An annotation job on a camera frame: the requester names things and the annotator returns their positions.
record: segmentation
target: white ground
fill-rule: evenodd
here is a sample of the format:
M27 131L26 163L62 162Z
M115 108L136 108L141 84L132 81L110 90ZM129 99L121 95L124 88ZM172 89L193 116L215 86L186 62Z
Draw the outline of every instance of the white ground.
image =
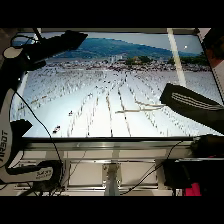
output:
M220 104L210 72L184 72L187 87ZM178 84L174 71L117 72L112 70L42 68L30 72L24 99L54 137L152 137L219 134L176 114L168 107L150 112L115 113L138 110L135 100L160 104L166 83ZM11 111L11 120L29 120L33 127L25 137L48 137L28 108Z

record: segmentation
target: television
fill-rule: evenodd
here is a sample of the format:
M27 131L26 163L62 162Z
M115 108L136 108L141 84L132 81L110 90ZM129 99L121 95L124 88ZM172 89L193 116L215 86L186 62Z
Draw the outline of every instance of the television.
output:
M180 84L168 34L87 34L77 50L55 55L45 67L30 71L20 87L20 94L52 137L221 135L161 105L166 84ZM174 35L174 39L186 87L223 105L199 38ZM13 44L26 41L15 39ZM49 137L16 96L10 119L33 124L24 137Z

